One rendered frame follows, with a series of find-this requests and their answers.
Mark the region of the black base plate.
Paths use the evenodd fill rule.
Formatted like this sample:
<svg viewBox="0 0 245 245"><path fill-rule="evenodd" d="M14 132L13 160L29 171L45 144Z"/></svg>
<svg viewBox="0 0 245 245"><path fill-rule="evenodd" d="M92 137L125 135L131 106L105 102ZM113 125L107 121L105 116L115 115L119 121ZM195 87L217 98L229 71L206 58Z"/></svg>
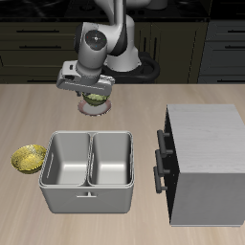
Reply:
<svg viewBox="0 0 245 245"><path fill-rule="evenodd" d="M113 71L102 66L102 74L115 79L117 84L150 84L160 75L159 64L147 52L139 52L140 66L129 72Z"/></svg>

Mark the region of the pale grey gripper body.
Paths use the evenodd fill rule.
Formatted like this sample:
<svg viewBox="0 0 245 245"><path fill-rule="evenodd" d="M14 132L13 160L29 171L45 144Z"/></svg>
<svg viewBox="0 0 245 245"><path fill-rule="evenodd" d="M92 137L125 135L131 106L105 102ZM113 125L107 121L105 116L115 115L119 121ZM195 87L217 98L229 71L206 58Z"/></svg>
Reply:
<svg viewBox="0 0 245 245"><path fill-rule="evenodd" d="M56 87L64 90L109 96L115 79L110 76L100 75L89 78L80 75L58 74Z"/></svg>

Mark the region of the green bowl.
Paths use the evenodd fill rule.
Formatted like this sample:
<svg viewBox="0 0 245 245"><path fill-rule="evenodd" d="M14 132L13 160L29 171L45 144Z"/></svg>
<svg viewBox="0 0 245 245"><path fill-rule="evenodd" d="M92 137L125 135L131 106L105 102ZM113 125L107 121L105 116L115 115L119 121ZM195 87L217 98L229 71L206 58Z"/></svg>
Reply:
<svg viewBox="0 0 245 245"><path fill-rule="evenodd" d="M91 93L83 93L82 96L83 96L84 100L88 104L90 104L91 106L99 106L99 105L102 105L108 99L108 96L91 94Z"/></svg>

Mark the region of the white basket with two bins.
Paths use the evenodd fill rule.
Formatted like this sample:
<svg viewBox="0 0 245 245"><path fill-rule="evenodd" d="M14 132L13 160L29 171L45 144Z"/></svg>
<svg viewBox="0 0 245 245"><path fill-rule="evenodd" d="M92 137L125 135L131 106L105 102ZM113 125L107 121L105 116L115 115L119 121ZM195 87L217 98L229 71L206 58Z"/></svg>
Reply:
<svg viewBox="0 0 245 245"><path fill-rule="evenodd" d="M53 213L127 213L134 188L128 131L56 131L39 175Z"/></svg>

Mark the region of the yellow bowl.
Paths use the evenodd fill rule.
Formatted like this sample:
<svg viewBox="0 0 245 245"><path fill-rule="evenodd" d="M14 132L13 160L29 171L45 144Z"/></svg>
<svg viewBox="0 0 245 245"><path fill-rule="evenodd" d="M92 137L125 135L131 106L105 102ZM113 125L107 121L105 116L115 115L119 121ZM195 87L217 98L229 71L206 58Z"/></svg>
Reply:
<svg viewBox="0 0 245 245"><path fill-rule="evenodd" d="M11 165L25 174L41 170L46 149L41 145L25 145L18 148L11 156Z"/></svg>

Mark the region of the grey cabinet with dark front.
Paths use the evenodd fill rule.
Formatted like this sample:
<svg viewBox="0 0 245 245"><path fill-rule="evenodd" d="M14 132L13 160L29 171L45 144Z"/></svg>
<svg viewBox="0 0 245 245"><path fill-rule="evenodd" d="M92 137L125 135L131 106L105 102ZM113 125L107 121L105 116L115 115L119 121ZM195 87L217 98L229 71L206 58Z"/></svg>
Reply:
<svg viewBox="0 0 245 245"><path fill-rule="evenodd" d="M155 189L173 227L245 222L245 124L232 104L169 104L157 132Z"/></svg>

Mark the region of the dark kitchen cupboards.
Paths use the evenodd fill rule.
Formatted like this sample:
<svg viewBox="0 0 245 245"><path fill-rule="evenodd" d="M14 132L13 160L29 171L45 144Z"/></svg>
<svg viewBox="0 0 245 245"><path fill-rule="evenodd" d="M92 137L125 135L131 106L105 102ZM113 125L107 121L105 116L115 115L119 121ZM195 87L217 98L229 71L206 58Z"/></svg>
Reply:
<svg viewBox="0 0 245 245"><path fill-rule="evenodd" d="M245 83L245 0L157 0L128 8L134 44L160 66L153 83ZM94 0L0 0L0 83L54 83L82 22L107 24Z"/></svg>

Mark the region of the white plate with red rim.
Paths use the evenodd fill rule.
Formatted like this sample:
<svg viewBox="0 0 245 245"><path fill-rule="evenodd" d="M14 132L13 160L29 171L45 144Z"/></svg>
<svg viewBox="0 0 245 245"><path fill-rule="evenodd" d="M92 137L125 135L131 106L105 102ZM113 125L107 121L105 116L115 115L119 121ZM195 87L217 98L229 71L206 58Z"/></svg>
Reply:
<svg viewBox="0 0 245 245"><path fill-rule="evenodd" d="M99 106L92 106L85 100L78 104L78 111L87 116L100 116L107 113L111 109L111 101L107 100Z"/></svg>

